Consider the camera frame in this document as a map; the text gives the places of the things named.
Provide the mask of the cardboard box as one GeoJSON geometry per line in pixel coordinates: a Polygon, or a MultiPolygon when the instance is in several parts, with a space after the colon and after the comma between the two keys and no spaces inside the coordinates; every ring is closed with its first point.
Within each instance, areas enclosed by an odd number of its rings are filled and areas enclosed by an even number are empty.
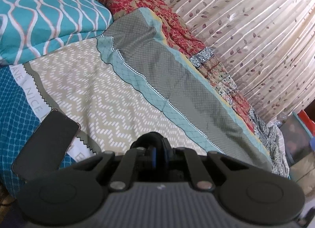
{"type": "Polygon", "coordinates": [[[314,152],[309,153],[290,167],[290,177],[302,188],[307,201],[314,199],[314,152]]]}

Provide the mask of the black smartphone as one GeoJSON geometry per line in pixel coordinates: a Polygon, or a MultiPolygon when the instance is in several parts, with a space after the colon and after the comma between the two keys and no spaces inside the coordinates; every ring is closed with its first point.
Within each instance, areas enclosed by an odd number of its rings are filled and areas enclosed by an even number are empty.
{"type": "Polygon", "coordinates": [[[59,169],[80,124],[53,109],[25,143],[12,164],[20,179],[30,181],[59,169]]]}

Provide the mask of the grey floral crumpled blanket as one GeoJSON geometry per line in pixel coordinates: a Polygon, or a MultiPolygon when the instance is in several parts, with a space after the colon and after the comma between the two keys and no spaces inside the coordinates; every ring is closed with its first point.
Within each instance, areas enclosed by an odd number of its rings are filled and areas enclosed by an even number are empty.
{"type": "Polygon", "coordinates": [[[272,172],[282,177],[289,177],[289,165],[286,158],[284,137],[280,129],[272,122],[266,123],[255,109],[249,109],[250,121],[254,124],[254,134],[259,138],[269,153],[272,172]]]}

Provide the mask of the striped teal beige bedsheet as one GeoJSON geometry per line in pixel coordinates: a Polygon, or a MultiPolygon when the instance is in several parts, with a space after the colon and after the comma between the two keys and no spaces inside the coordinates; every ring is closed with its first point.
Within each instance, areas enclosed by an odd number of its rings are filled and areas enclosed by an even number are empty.
{"type": "Polygon", "coordinates": [[[1,180],[17,194],[12,165],[56,109],[80,125],[61,166],[103,151],[125,153],[154,131],[173,147],[216,151],[271,171],[271,155],[216,89],[179,51],[161,20],[140,8],[102,35],[25,64],[1,65],[1,180]]]}

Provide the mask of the beige leaf print curtain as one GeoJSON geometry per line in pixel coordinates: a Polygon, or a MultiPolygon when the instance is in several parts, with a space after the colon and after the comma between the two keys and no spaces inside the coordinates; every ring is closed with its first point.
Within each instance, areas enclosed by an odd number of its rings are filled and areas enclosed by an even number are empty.
{"type": "Polygon", "coordinates": [[[164,0],[265,121],[314,100],[315,0],[164,0]]]}

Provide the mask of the teal patterned pillow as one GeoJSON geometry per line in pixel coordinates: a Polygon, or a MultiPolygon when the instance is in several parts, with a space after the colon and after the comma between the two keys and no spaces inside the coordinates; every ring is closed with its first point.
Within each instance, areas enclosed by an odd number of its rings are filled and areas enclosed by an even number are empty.
{"type": "Polygon", "coordinates": [[[1,0],[1,65],[23,64],[97,37],[112,22],[96,0],[1,0]]]}

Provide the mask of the red floral quilt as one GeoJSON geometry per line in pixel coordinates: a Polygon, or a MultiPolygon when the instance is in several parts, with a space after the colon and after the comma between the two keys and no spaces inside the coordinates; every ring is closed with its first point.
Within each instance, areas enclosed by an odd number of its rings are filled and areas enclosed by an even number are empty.
{"type": "Polygon", "coordinates": [[[208,80],[216,92],[244,120],[252,132],[264,130],[266,123],[239,92],[226,68],[212,49],[196,39],[182,19],[163,0],[97,0],[107,7],[117,20],[124,15],[145,7],[152,10],[162,21],[162,32],[167,44],[184,54],[194,67],[208,80]]]}

